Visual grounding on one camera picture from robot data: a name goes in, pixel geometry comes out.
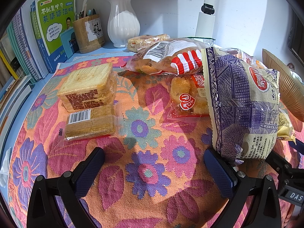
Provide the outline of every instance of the yellow book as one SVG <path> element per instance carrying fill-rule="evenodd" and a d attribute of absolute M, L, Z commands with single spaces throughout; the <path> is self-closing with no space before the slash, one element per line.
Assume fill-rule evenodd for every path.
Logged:
<path fill-rule="evenodd" d="M 13 70 L 13 68 L 11 67 L 11 65 L 9 64 L 9 62 L 7 61 L 7 59 L 5 58 L 2 50 L 0 50 L 0 58 L 2 59 L 4 65 L 7 67 L 7 69 L 9 70 L 9 72 L 11 73 L 11 75 L 14 77 L 15 80 L 19 79 L 18 75 L 16 74 L 16 72 Z"/>

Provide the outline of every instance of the red oval logo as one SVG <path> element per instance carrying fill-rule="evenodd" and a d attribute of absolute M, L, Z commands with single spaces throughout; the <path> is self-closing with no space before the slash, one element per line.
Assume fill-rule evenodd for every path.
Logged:
<path fill-rule="evenodd" d="M 264 77 L 259 73 L 257 69 L 249 67 L 250 74 L 252 76 L 253 81 L 255 82 L 256 86 L 262 91 L 266 92 L 268 90 L 268 83 L 264 79 Z"/>

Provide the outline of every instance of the vase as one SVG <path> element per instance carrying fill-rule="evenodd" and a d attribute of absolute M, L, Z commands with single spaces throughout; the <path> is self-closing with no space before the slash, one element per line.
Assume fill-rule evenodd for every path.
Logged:
<path fill-rule="evenodd" d="M 108 35 L 116 48 L 125 48 L 128 39 L 137 37 L 139 21 L 131 6 L 131 0 L 108 0 L 111 12 L 108 21 Z"/>

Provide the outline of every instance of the white barcode label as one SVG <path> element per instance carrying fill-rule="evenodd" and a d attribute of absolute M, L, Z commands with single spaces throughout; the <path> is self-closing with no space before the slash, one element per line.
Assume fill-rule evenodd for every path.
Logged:
<path fill-rule="evenodd" d="M 75 112 L 70 115 L 69 124 L 90 120 L 90 118 L 91 118 L 91 109 L 81 112 Z"/>
<path fill-rule="evenodd" d="M 188 48 L 197 47 L 195 43 L 188 42 L 185 40 L 174 40 L 171 42 L 161 41 L 152 49 L 147 51 L 143 59 L 151 59 L 152 61 L 158 62 L 165 56 L 173 56 L 174 53 Z"/>

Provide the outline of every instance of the white thought bubble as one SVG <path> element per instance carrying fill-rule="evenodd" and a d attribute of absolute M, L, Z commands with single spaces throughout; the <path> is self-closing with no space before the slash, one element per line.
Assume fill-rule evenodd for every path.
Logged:
<path fill-rule="evenodd" d="M 54 23 L 48 27 L 47 40 L 51 42 L 57 39 L 62 30 L 62 24 Z"/>

